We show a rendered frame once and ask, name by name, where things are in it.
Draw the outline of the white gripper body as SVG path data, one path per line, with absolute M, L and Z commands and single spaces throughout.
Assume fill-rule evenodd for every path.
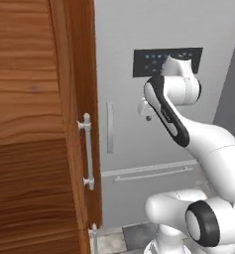
M 155 114 L 154 109 L 150 106 L 145 98 L 142 98 L 138 105 L 138 113 L 144 117 L 147 121 L 152 120 L 152 116 Z

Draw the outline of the grey fridge door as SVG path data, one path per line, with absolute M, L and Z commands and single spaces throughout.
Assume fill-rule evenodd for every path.
M 201 48 L 199 100 L 179 109 L 212 123 L 235 48 L 235 0 L 95 0 L 100 168 L 103 172 L 190 161 L 157 116 L 138 113 L 144 77 L 136 50 Z M 114 150 L 107 153 L 107 105 L 113 103 Z

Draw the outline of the grey fridge drawer front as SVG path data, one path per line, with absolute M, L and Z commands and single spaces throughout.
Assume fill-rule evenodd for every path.
M 191 172 L 151 179 L 114 182 L 118 176 L 136 177 L 193 167 Z M 112 229 L 147 222 L 144 205 L 151 195 L 168 191 L 200 189 L 212 196 L 205 174 L 196 161 L 129 168 L 101 174 L 102 228 Z

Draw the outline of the tall wooden cupboard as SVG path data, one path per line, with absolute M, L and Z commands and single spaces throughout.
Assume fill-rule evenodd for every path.
M 0 254 L 91 254 L 94 40 L 93 0 L 0 0 Z

